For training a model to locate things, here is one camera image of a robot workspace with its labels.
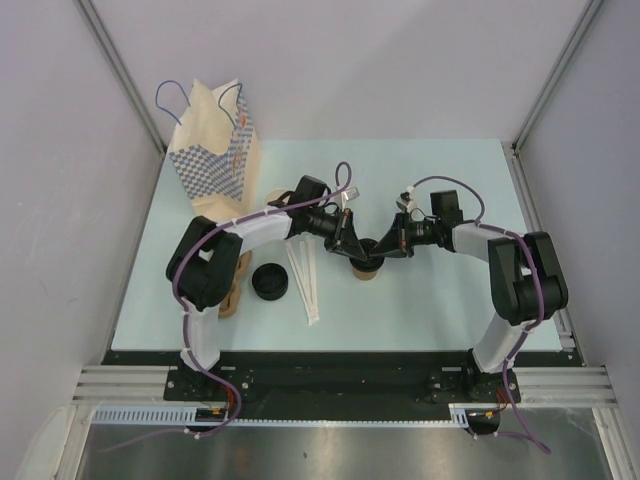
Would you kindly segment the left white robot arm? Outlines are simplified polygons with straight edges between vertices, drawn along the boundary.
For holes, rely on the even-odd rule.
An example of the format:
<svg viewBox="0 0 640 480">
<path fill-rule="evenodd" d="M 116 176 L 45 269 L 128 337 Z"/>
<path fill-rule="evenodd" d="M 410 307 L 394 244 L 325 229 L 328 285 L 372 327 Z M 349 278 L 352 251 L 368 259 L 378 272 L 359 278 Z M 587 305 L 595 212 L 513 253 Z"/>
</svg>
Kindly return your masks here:
<svg viewBox="0 0 640 480">
<path fill-rule="evenodd" d="M 184 310 L 181 359 L 191 368 L 186 387 L 197 398 L 214 397 L 220 374 L 211 369 L 220 359 L 215 344 L 219 305 L 231 291 L 241 255 L 264 244 L 309 233 L 324 240 L 325 249 L 364 261 L 367 255 L 356 235 L 353 213 L 346 203 L 359 195 L 345 185 L 334 192 L 311 176 L 303 176 L 261 210 L 220 225 L 194 218 L 166 269 L 174 297 Z"/>
</svg>

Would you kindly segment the stack of paper cups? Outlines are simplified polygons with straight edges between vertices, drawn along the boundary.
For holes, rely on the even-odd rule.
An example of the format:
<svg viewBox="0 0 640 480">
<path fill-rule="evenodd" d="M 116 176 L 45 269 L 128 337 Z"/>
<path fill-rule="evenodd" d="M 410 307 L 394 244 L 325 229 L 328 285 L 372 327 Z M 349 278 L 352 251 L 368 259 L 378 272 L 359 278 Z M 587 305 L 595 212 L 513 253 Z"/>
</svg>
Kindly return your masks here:
<svg viewBox="0 0 640 480">
<path fill-rule="evenodd" d="M 265 196 L 265 204 L 274 208 L 284 208 L 288 205 L 293 193 L 293 190 L 286 188 L 274 189 Z"/>
</svg>

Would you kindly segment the brown paper coffee cup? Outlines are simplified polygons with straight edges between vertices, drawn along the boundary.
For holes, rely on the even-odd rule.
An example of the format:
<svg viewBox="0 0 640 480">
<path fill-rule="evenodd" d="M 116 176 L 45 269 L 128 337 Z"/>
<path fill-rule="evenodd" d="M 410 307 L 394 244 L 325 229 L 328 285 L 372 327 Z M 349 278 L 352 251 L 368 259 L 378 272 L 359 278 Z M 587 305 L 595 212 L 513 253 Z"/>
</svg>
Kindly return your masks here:
<svg viewBox="0 0 640 480">
<path fill-rule="evenodd" d="M 378 270 L 363 271 L 353 267 L 352 273 L 357 279 L 361 281 L 370 281 L 376 277 L 376 275 L 378 274 Z"/>
</svg>

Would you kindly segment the checkered paper takeout bag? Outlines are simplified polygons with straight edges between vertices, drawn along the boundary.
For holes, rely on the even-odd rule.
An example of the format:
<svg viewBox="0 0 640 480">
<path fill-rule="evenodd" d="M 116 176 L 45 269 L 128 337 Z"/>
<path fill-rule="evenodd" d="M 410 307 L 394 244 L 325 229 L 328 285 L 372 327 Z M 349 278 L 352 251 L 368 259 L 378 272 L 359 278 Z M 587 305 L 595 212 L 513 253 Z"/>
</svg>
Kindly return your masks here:
<svg viewBox="0 0 640 480">
<path fill-rule="evenodd" d="M 185 98 L 165 158 L 195 214 L 216 223 L 249 214 L 262 148 L 243 84 L 234 80 L 210 89 L 194 80 Z"/>
</svg>

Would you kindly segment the black cup lid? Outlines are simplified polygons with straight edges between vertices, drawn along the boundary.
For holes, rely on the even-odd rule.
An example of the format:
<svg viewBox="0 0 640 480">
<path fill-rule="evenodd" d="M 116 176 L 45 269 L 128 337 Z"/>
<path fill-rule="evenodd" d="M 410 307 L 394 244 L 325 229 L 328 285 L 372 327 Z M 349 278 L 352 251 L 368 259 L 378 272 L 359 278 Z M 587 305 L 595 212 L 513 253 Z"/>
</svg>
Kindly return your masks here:
<svg viewBox="0 0 640 480">
<path fill-rule="evenodd" d="M 374 273 L 377 272 L 384 264 L 384 257 L 373 256 L 371 251 L 377 245 L 377 241 L 371 238 L 362 238 L 360 245 L 366 255 L 365 260 L 350 259 L 351 266 L 359 272 Z"/>
</svg>

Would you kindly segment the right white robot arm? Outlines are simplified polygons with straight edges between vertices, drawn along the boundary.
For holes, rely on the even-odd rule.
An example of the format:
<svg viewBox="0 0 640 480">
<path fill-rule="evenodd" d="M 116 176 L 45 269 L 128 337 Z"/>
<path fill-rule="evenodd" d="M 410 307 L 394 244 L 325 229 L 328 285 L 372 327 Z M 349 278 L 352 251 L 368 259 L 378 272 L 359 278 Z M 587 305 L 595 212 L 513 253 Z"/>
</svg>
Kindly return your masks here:
<svg viewBox="0 0 640 480">
<path fill-rule="evenodd" d="M 463 393 L 484 401 L 497 389 L 495 374 L 513 365 L 527 337 L 569 300 L 568 287 L 550 235 L 523 236 L 466 220 L 454 190 L 430 195 L 432 215 L 414 220 L 410 192 L 400 195 L 401 211 L 388 232 L 370 250 L 373 258 L 410 258 L 414 248 L 436 245 L 487 263 L 495 314 L 480 342 L 471 350 L 471 366 L 461 376 Z"/>
</svg>

